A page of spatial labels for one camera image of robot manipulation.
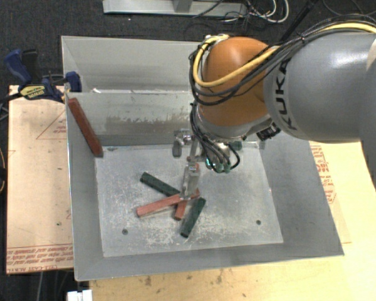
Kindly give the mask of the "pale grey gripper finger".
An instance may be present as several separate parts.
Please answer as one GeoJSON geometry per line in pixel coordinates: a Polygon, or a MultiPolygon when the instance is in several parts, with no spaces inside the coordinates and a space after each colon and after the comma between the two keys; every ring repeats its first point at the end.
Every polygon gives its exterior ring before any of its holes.
{"type": "Polygon", "coordinates": [[[197,194],[197,185],[201,173],[199,164],[190,162],[185,166],[182,181],[182,198],[193,198],[197,194]]]}
{"type": "Polygon", "coordinates": [[[192,143],[192,132],[189,129],[179,129],[174,132],[174,141],[172,145],[172,155],[180,157],[182,148],[192,143]]]}

